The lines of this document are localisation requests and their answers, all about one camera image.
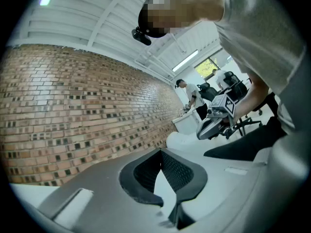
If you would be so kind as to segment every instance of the person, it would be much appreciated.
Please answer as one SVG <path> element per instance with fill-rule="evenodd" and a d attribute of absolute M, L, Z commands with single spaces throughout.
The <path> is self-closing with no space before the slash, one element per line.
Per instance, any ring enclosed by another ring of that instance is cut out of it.
<path fill-rule="evenodd" d="M 186 88 L 186 93 L 189 99 L 188 107 L 191 108 L 193 105 L 201 120 L 205 119 L 207 116 L 207 105 L 203 98 L 201 98 L 198 87 L 192 83 L 186 83 L 183 80 L 177 80 L 176 86 Z"/>
<path fill-rule="evenodd" d="M 216 84 L 218 85 L 219 89 L 224 90 L 229 87 L 229 85 L 224 81 L 225 79 L 224 71 L 220 69 L 213 69 L 212 72 L 216 78 Z"/>
<path fill-rule="evenodd" d="M 236 105 L 234 122 L 260 105 L 269 88 L 283 96 L 307 47 L 277 0 L 146 0 L 138 26 L 148 36 L 162 37 L 200 20 L 214 22 L 221 46 L 252 81 L 247 95 Z M 252 161 L 259 150 L 292 131 L 294 124 L 280 103 L 278 117 L 270 118 L 267 125 L 204 155 Z"/>

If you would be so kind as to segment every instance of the desk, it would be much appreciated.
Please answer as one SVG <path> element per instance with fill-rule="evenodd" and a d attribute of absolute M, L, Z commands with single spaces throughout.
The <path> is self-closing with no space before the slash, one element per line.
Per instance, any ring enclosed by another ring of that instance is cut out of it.
<path fill-rule="evenodd" d="M 190 110 L 183 116 L 172 120 L 178 132 L 182 134 L 191 134 L 196 132 L 196 128 L 198 127 L 200 121 L 201 119 L 196 110 Z"/>

